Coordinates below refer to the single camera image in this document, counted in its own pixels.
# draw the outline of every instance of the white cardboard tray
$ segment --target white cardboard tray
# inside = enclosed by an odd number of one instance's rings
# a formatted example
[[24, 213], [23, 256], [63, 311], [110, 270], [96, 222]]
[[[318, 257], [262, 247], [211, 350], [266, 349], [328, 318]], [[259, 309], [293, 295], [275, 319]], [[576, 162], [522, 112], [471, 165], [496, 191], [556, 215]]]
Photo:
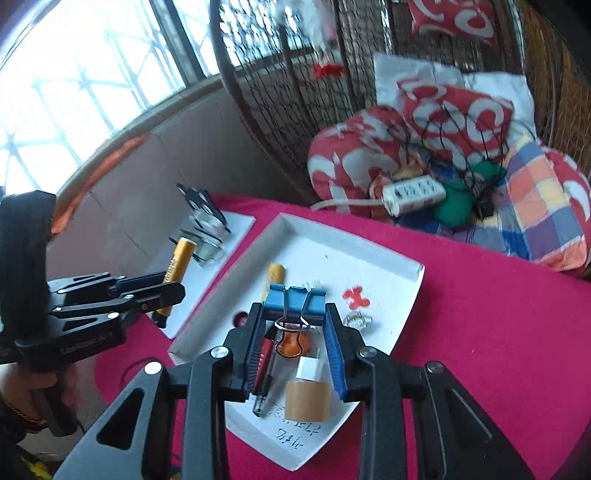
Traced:
[[[342, 318], [350, 311], [342, 298], [348, 288], [363, 287], [371, 304], [363, 311], [374, 319], [362, 332], [367, 345], [390, 353], [402, 332], [423, 280], [423, 265], [361, 237], [292, 215], [279, 215], [221, 279], [170, 346], [175, 364], [191, 362], [221, 345], [239, 311], [248, 311], [261, 294], [270, 263], [285, 267], [285, 283], [300, 286], [314, 280], [327, 290], [326, 301], [337, 305]], [[313, 347], [326, 359], [322, 329], [311, 332]], [[287, 470], [297, 470], [314, 456], [351, 415], [356, 403], [342, 403], [334, 394], [331, 418], [298, 424], [283, 418], [285, 382], [293, 380], [297, 361], [278, 357], [268, 414], [252, 413], [254, 398], [226, 403], [226, 425], [244, 442]], [[323, 381], [332, 384], [327, 362]]]

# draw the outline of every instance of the metal bolt head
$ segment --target metal bolt head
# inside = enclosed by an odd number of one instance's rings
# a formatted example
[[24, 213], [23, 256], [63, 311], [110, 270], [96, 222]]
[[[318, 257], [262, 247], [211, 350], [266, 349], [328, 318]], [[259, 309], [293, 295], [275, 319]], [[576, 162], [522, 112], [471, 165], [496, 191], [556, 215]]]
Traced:
[[144, 367], [144, 372], [146, 372], [148, 375], [155, 375], [160, 373], [161, 370], [162, 364], [160, 362], [150, 362]]
[[359, 349], [359, 355], [363, 358], [373, 358], [378, 354], [378, 351], [372, 346], [363, 346]]
[[428, 362], [427, 371], [432, 374], [442, 374], [445, 371], [445, 367], [441, 362]]
[[214, 358], [224, 358], [229, 353], [230, 353], [230, 350], [228, 350], [224, 346], [217, 346], [215, 348], [212, 348], [212, 351], [211, 351], [212, 357], [214, 357]]

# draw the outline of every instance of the plaid blanket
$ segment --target plaid blanket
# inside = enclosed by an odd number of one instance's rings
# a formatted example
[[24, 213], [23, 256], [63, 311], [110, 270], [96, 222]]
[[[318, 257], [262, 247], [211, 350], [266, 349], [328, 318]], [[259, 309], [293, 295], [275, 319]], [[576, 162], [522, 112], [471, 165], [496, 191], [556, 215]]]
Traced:
[[[588, 248], [583, 231], [542, 148], [523, 138], [505, 157], [503, 165], [507, 175], [493, 193], [492, 217], [454, 232], [435, 220], [427, 209], [405, 215], [396, 224], [479, 245], [557, 271], [585, 265]], [[442, 181], [457, 176], [453, 169], [441, 164], [434, 165], [432, 171]]]

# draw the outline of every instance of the orange object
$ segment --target orange object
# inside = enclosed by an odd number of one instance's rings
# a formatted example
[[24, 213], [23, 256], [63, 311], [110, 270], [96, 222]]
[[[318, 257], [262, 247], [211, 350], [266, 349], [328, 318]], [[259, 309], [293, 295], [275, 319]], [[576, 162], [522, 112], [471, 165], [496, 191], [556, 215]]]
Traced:
[[[297, 333], [286, 332], [283, 341], [279, 345], [279, 352], [285, 356], [298, 355], [300, 353], [300, 346], [297, 343], [297, 335]], [[300, 334], [300, 345], [303, 350], [301, 354], [306, 356], [310, 350], [310, 338], [306, 333]]]
[[145, 133], [128, 140], [121, 148], [115, 150], [98, 164], [93, 160], [88, 161], [60, 188], [51, 223], [52, 239], [66, 229], [84, 196], [92, 190], [96, 183], [129, 157], [150, 135], [150, 133]]

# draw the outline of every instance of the windowsill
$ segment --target windowsill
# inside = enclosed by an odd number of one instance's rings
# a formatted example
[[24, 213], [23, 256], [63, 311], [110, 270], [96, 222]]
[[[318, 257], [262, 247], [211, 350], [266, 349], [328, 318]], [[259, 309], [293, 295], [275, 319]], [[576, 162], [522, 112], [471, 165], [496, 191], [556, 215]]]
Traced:
[[57, 193], [56, 216], [67, 209], [82, 192], [88, 179], [106, 157], [119, 150], [127, 141], [152, 131], [183, 108], [222, 89], [222, 79], [215, 75], [171, 95], [135, 118], [127, 127], [98, 147], [84, 165], [64, 183]]

